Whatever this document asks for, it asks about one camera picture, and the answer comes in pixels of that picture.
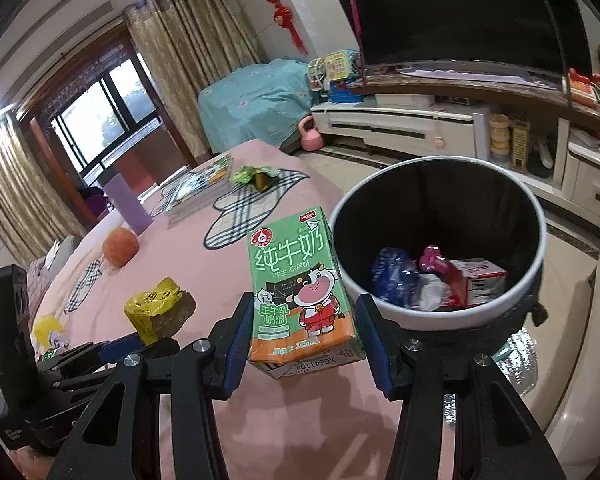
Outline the person's left hand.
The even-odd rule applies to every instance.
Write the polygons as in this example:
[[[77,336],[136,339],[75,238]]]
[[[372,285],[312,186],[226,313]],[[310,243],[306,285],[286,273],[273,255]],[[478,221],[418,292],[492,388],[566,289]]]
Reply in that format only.
[[[46,480],[55,459],[36,452],[30,446],[9,453],[12,462],[27,480]]]

